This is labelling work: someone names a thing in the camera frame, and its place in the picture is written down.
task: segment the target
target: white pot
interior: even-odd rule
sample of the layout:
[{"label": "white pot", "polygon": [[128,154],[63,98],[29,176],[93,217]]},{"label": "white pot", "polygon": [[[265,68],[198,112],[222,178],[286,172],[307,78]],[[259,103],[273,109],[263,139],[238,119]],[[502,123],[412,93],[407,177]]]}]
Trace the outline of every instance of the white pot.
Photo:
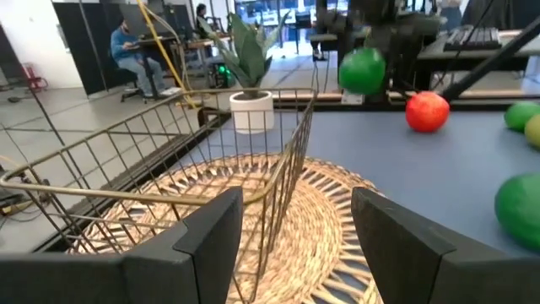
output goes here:
[{"label": "white pot", "polygon": [[235,130],[242,134],[262,133],[273,128],[272,93],[262,91],[264,97],[255,100],[238,100],[243,92],[233,94],[230,98],[230,110],[235,121]]}]

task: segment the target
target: woven placemat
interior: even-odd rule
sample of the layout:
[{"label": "woven placemat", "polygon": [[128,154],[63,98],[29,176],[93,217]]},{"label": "woven placemat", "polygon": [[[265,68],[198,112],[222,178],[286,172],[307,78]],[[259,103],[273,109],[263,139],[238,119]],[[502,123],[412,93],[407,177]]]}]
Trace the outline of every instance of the woven placemat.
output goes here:
[{"label": "woven placemat", "polygon": [[[205,197],[212,198],[228,187],[242,186],[244,195],[249,196],[260,188],[262,181],[270,177],[269,171],[257,173],[253,168],[272,167],[278,160],[278,155],[243,155],[216,160],[220,162],[219,166],[213,163],[197,164],[197,169],[191,166],[163,174],[158,180],[149,182],[142,191],[153,194],[172,192],[167,188],[174,181],[175,190],[185,189],[184,193],[191,195],[203,193]],[[201,174],[204,166],[208,170]],[[371,182],[340,166],[305,159],[281,231],[268,257],[266,271],[258,280],[255,303],[382,303],[361,252],[350,213],[353,187],[376,190]],[[178,214],[186,216],[195,208],[177,206],[176,209]],[[261,212],[261,204],[246,207],[244,231],[253,230]],[[176,222],[175,213],[168,204],[140,204],[133,201],[118,204],[104,214],[104,218],[120,220],[127,214],[145,225],[170,226]],[[123,230],[112,223],[107,225],[111,226],[111,231],[115,231],[116,245],[128,250],[131,242]],[[99,240],[101,231],[103,228],[94,224],[85,230],[85,235],[90,240]],[[149,229],[144,227],[132,228],[130,234],[138,242],[152,236]],[[240,247],[251,250],[247,250],[241,259],[237,273],[253,274],[258,265],[258,240],[246,243],[246,239],[243,234]],[[84,252],[80,245],[83,244],[79,242],[77,251]],[[105,242],[95,244],[96,247],[98,245],[100,253],[111,252]],[[251,294],[255,280],[242,274],[235,277],[241,294]],[[231,285],[228,303],[241,303],[239,298],[237,289]]]}]

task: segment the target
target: yellow ball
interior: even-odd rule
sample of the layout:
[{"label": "yellow ball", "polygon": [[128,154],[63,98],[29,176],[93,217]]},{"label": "yellow ball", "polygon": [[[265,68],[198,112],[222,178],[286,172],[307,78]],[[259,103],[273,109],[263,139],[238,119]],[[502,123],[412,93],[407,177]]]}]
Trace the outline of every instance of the yellow ball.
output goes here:
[{"label": "yellow ball", "polygon": [[537,114],[525,125],[525,138],[536,149],[540,149],[540,114]]}]

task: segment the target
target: potted plant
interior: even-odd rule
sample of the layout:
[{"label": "potted plant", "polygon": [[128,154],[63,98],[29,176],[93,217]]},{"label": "potted plant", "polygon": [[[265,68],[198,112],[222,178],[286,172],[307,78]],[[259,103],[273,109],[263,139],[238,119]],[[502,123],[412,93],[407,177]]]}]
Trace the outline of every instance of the potted plant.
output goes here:
[{"label": "potted plant", "polygon": [[199,19],[200,25],[218,48],[225,65],[244,89],[229,98],[238,133],[261,133],[273,128],[273,96],[269,91],[260,90],[259,86],[272,64],[272,57],[267,57],[268,50],[278,39],[289,13],[281,18],[278,27],[268,36],[263,26],[257,28],[244,23],[237,14],[230,14],[234,52],[229,50],[204,19]]}]

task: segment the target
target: white wall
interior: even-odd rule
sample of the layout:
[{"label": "white wall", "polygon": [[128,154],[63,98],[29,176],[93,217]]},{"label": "white wall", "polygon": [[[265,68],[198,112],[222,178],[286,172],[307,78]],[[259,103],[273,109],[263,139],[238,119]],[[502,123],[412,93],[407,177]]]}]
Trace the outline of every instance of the white wall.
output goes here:
[{"label": "white wall", "polygon": [[71,54],[58,34],[58,18],[49,0],[0,0],[0,20],[21,62],[34,64],[50,88],[83,84]]}]

